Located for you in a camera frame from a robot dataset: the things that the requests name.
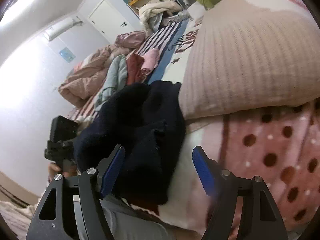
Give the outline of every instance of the gray garment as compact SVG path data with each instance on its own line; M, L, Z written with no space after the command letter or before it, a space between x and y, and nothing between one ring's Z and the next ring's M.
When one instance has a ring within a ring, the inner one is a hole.
M94 99L94 108L96 111L100 111L102 105L108 101L113 94L124 88L127 82L127 76L128 71L125 55L119 55L112 61L106 81Z
M144 219L112 195L101 200L103 213L115 240L175 240L173 232L159 223ZM82 219L81 206L74 202L80 240L88 240Z

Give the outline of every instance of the red fabric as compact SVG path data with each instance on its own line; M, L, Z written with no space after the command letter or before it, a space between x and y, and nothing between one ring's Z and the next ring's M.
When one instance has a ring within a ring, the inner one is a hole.
M135 82L141 82L143 76L140 73L142 64L144 63L144 58L140 57L137 54L132 54L127 59L127 71L128 71L128 78L127 78L127 85L131 85Z

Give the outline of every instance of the dark clothing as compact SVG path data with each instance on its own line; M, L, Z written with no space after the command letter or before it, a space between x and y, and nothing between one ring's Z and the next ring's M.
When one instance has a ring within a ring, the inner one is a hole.
M117 144L126 159L114 194L149 203L167 202L167 189L185 136L179 108L180 83L135 83L117 92L75 142L81 172L96 167Z

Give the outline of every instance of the pink pillow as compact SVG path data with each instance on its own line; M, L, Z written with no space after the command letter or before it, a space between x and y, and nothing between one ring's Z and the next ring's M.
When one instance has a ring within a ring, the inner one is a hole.
M145 39L146 33L144 31L135 31L118 35L115 41L115 45L126 48L138 48Z
M141 67L141 75L147 77L153 71L153 69L158 66L158 62L160 59L159 49L150 49L142 57L144 58L144 63Z

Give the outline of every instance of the beige pillow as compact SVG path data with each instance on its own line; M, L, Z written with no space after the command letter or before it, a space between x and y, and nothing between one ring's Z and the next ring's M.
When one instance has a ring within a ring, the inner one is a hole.
M320 97L320 30L291 11L222 0L204 16L179 104L185 119Z

